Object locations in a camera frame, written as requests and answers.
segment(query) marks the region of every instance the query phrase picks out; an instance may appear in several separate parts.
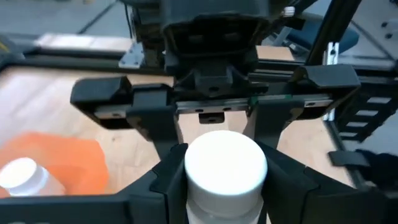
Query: orange bag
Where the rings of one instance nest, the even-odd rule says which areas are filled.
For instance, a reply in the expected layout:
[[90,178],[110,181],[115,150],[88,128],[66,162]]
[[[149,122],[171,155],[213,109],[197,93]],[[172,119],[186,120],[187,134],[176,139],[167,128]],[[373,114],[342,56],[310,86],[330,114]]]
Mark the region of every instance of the orange bag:
[[[104,194],[109,174],[104,153],[93,140],[27,133],[0,148],[0,168],[29,157],[45,167],[66,188],[67,195]],[[0,198],[9,196],[0,189]]]

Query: bottle cap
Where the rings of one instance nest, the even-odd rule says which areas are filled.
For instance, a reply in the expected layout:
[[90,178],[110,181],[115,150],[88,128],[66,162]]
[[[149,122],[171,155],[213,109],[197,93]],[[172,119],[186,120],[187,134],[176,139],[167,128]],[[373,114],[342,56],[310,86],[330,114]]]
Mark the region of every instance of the bottle cap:
[[188,193],[202,210],[217,217],[234,218],[256,206],[267,161],[262,149],[247,136],[212,131],[189,145],[185,171]]
[[27,157],[18,158],[0,170],[0,186],[10,195],[33,195],[46,183],[48,173]]

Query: white bottle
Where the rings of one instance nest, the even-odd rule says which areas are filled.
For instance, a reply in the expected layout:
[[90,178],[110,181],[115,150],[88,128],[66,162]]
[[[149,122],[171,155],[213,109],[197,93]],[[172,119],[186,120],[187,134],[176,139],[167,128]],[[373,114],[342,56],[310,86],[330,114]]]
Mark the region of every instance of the white bottle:
[[233,131],[196,138],[185,154],[190,224],[257,224],[267,161],[261,148]]
[[13,160],[0,170],[0,186],[13,197],[65,195],[64,186],[27,157]]

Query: metal bracket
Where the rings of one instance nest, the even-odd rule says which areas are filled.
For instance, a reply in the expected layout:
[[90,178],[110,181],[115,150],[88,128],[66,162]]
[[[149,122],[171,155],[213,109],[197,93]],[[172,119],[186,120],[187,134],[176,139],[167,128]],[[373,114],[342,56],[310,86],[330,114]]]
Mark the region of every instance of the metal bracket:
[[[330,42],[325,52],[323,53],[323,64],[324,65],[337,65],[338,63],[338,51],[339,43]],[[324,121],[333,121],[335,119],[335,109],[332,109],[329,113],[323,116]]]
[[135,42],[119,61],[119,68],[140,68],[144,62],[144,48],[141,42]]

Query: wooden surface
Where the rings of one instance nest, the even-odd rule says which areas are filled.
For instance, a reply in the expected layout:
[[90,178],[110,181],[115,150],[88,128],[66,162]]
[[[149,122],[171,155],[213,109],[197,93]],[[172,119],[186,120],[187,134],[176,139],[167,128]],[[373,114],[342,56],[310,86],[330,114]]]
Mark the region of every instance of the wooden surface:
[[[71,47],[100,50],[122,50],[131,41],[121,38],[77,37],[73,35],[44,36],[38,41],[49,47]],[[262,58],[292,60],[290,51],[278,47],[259,47]],[[149,142],[136,131],[108,131],[83,116],[69,104],[73,84],[82,77],[114,75],[99,72],[11,67],[0,76],[0,144],[25,131],[55,133],[83,139],[96,139],[103,148],[109,168],[109,188],[123,189],[146,173],[159,161]],[[131,83],[163,82],[166,77],[129,74]],[[243,112],[226,114],[223,124],[199,124],[196,114],[180,117],[185,142],[212,130],[242,131],[246,124]],[[351,185],[343,168],[332,167],[326,154],[334,147],[320,119],[295,121],[283,133],[278,150],[294,159]]]

